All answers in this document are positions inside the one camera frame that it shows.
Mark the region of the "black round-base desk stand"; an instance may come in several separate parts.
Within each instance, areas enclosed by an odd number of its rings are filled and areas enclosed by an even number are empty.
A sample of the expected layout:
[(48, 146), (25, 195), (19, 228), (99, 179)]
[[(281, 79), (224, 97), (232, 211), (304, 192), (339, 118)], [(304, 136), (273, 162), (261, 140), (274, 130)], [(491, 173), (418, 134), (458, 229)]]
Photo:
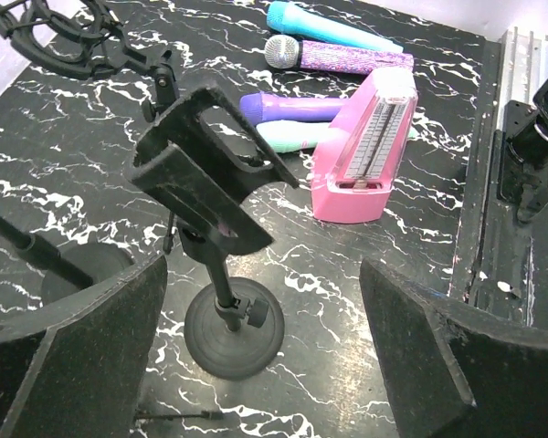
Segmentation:
[(22, 231), (1, 215), (0, 236), (14, 247), (19, 258), (45, 272), (41, 297), (46, 305), (92, 287), (134, 264), (126, 251), (99, 242), (60, 252), (42, 235)]

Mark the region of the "black tripod shock-mount stand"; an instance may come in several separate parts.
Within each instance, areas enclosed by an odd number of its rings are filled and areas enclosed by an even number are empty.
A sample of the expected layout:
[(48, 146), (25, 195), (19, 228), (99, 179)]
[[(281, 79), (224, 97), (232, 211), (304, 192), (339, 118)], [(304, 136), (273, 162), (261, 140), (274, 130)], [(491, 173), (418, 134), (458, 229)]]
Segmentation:
[[(141, 104), (144, 119), (153, 124), (180, 98), (172, 51), (150, 57), (129, 43), (122, 21), (104, 1), (83, 3), (92, 21), (81, 25), (56, 11), (47, 1), (10, 1), (0, 4), (0, 37), (24, 58), (65, 78), (104, 80), (124, 69), (154, 82), (156, 100)], [(45, 26), (79, 47), (72, 56), (58, 55), (41, 45), (35, 29)]]

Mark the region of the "glitter purple microphone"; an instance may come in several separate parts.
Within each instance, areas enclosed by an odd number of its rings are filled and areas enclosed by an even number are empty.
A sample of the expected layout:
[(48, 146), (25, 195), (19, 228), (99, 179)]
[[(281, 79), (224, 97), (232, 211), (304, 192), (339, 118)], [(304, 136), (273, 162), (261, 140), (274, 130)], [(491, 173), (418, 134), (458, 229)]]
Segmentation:
[(406, 53), (377, 51), (275, 35), (264, 46), (267, 64), (275, 69), (307, 69), (368, 75), (378, 68), (414, 69), (414, 57)]

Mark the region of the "black clamp arm purple mic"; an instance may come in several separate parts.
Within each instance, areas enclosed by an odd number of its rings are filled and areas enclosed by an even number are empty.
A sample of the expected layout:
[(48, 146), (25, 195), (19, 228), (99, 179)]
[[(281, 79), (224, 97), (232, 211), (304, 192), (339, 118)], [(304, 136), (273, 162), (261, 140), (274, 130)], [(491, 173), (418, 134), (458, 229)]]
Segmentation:
[[(209, 128), (202, 114), (212, 107), (237, 122), (255, 155), (236, 155)], [(210, 276), (185, 314), (184, 340), (192, 359), (223, 380), (260, 373), (280, 350), (284, 315), (266, 287), (230, 276), (226, 260), (255, 254), (274, 241), (241, 204), (264, 185), (296, 188), (298, 180), (216, 83), (191, 90), (151, 122), (125, 177), (175, 216), (184, 252)]]

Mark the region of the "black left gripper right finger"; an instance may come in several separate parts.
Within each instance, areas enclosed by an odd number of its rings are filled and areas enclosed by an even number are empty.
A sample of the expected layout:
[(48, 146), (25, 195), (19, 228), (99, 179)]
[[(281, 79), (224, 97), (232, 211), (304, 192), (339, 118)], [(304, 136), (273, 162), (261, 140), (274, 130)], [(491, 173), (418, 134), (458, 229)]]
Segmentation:
[(402, 437), (548, 437), (548, 331), (365, 258), (360, 288)]

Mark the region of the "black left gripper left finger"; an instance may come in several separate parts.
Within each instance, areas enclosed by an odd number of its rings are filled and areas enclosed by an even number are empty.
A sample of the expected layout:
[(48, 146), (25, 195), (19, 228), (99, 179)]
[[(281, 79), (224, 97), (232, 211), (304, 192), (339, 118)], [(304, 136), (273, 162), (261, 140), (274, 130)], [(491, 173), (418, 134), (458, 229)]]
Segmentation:
[(127, 437), (167, 288), (155, 255), (0, 321), (0, 437)]

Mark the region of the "green microphone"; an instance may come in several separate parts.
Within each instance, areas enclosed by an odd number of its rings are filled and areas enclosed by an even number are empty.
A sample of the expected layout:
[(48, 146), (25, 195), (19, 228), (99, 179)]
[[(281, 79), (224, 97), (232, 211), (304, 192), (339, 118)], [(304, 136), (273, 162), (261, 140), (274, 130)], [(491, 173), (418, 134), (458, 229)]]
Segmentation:
[(326, 133), (332, 132), (327, 122), (273, 120), (259, 123), (256, 129), (276, 153), (314, 148)]

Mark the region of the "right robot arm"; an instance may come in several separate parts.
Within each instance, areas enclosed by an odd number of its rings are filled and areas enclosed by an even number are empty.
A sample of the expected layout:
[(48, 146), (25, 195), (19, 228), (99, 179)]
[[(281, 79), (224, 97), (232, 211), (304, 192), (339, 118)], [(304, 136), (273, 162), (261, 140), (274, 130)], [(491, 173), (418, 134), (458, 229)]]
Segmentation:
[(533, 97), (534, 110), (508, 136), (511, 152), (518, 162), (540, 169), (548, 164), (548, 79)]

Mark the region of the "blue microphone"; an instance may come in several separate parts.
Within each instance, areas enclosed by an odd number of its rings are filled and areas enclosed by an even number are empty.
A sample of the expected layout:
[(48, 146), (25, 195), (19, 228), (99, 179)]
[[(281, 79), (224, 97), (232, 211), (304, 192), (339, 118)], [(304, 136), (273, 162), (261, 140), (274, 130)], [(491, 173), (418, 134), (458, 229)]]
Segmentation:
[(267, 12), (267, 25), (282, 34), (313, 38), (330, 44), (394, 53), (404, 51), (402, 46), (386, 38), (317, 16), (291, 2), (272, 2)]

